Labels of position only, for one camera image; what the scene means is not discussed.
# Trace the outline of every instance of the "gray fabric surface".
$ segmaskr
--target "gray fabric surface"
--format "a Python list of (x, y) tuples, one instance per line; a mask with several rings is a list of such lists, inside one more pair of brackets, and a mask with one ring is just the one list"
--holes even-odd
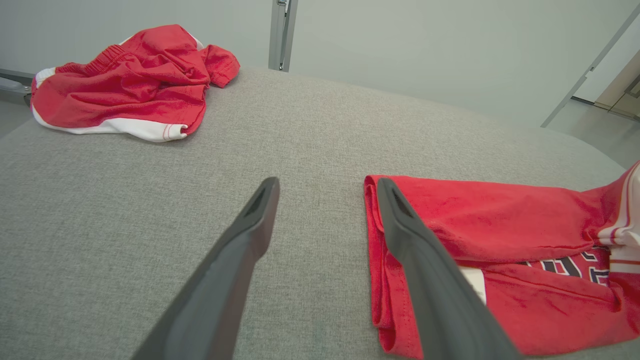
[(35, 121), (0, 141), (1, 359), (130, 357), (267, 176), (280, 205), (235, 359), (395, 358), (371, 322), (367, 174), (585, 190), (623, 172), (550, 130), (270, 70), (242, 68), (207, 103), (200, 129), (170, 143)]

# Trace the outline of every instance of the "red jersey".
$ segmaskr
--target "red jersey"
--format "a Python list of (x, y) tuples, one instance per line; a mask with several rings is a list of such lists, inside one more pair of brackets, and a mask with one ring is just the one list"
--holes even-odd
[(31, 111), (39, 124), (72, 134), (182, 139), (202, 121), (209, 84), (223, 88), (239, 68), (232, 53), (203, 46), (179, 25), (160, 26), (107, 47), (86, 65), (40, 71)]
[[(400, 263), (387, 250), (376, 183), (365, 178), (372, 317), (386, 352), (422, 358)], [(640, 162), (585, 192), (391, 176), (461, 266), (480, 269), (486, 305), (526, 355), (640, 334)]]

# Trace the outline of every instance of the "fabric fold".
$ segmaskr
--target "fabric fold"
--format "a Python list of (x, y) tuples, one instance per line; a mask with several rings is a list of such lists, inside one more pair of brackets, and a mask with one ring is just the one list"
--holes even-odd
[(204, 47), (179, 25), (160, 26), (107, 47), (86, 65), (39, 72), (31, 109), (43, 126), (73, 134), (177, 140), (202, 122), (209, 84), (226, 86), (239, 68), (231, 52)]
[[(542, 356), (640, 334), (639, 164), (585, 192), (388, 177), (457, 264), (482, 270), (487, 306), (520, 351)], [(364, 181), (372, 320), (384, 351), (421, 359), (413, 315), (420, 304), (387, 250), (381, 177)]]

